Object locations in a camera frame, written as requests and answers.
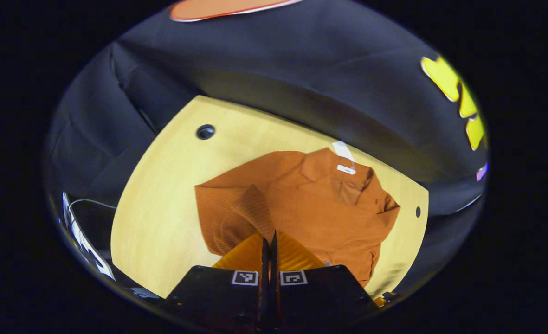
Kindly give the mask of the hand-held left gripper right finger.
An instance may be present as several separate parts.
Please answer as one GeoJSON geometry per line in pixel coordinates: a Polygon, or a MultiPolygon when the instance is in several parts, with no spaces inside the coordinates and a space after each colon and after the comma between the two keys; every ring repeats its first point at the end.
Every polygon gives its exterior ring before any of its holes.
{"type": "Polygon", "coordinates": [[[337,334],[379,314],[346,266],[283,270],[289,255],[306,259],[305,250],[276,232],[270,248],[272,334],[337,334]]]}

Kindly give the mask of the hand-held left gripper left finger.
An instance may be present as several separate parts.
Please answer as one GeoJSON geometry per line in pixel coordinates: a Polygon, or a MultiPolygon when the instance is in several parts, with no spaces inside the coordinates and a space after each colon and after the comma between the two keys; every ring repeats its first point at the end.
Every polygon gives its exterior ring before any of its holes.
{"type": "Polygon", "coordinates": [[[208,332],[260,334],[267,320],[269,254],[267,240],[255,233],[212,266],[191,267],[164,306],[208,332]]]}

